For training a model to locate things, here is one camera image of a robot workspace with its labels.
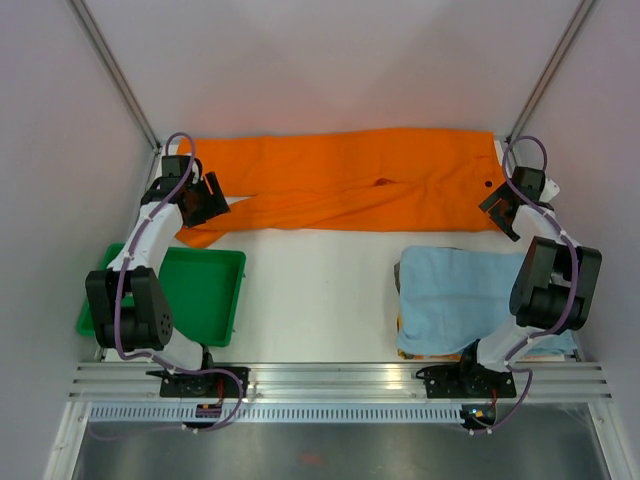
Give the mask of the orange trousers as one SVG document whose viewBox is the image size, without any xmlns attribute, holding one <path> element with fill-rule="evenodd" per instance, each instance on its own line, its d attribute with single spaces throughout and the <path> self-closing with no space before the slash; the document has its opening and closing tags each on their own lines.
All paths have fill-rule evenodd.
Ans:
<svg viewBox="0 0 640 480">
<path fill-rule="evenodd" d="M 392 128 L 195 145 L 205 171 L 236 201 L 177 234 L 194 248 L 261 229 L 490 231 L 479 205 L 504 180 L 490 132 Z"/>
</svg>

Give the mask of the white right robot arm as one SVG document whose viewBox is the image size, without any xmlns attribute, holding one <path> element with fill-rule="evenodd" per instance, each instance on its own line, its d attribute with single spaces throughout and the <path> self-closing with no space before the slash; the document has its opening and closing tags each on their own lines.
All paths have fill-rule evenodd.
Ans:
<svg viewBox="0 0 640 480">
<path fill-rule="evenodd" d="M 511 290 L 511 318 L 477 341 L 476 361 L 456 370 L 457 387 L 480 395 L 492 373 L 512 364 L 538 344 L 581 329 L 588 318 L 602 263 L 600 251 L 578 245 L 560 226 L 547 203 L 545 171 L 517 167 L 480 209 L 512 240 L 527 227 L 532 239 Z"/>
</svg>

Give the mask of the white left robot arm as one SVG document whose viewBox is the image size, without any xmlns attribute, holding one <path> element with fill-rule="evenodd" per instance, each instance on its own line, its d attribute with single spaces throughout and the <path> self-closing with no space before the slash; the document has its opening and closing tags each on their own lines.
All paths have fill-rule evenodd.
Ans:
<svg viewBox="0 0 640 480">
<path fill-rule="evenodd" d="M 194 155 L 165 155 L 161 175 L 144 193 L 135 227 L 120 253 L 85 280 L 98 345 L 123 361 L 144 359 L 175 374 L 197 397 L 210 395 L 218 374 L 206 346 L 174 326 L 159 280 L 170 243 L 192 228 L 228 213 L 230 207 L 214 173 Z"/>
</svg>

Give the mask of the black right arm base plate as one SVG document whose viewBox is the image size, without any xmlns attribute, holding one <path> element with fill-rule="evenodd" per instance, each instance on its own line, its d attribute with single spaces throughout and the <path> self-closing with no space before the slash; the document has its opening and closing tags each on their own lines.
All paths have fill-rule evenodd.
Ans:
<svg viewBox="0 0 640 480">
<path fill-rule="evenodd" d="M 442 364 L 425 367 L 415 374 L 425 386 L 430 399 L 515 398 L 513 375 L 484 367 L 463 370 L 459 365 Z"/>
</svg>

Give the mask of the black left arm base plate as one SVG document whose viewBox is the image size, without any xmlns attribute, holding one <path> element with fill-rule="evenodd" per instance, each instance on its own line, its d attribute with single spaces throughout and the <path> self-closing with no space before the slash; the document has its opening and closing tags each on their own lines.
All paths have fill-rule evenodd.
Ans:
<svg viewBox="0 0 640 480">
<path fill-rule="evenodd" d="M 241 366 L 225 366 L 224 370 L 235 375 L 241 388 L 228 375 L 209 373 L 206 375 L 170 374 L 167 370 L 147 371 L 148 377 L 161 380 L 162 398 L 234 398 L 245 395 L 249 386 L 250 369 Z"/>
</svg>

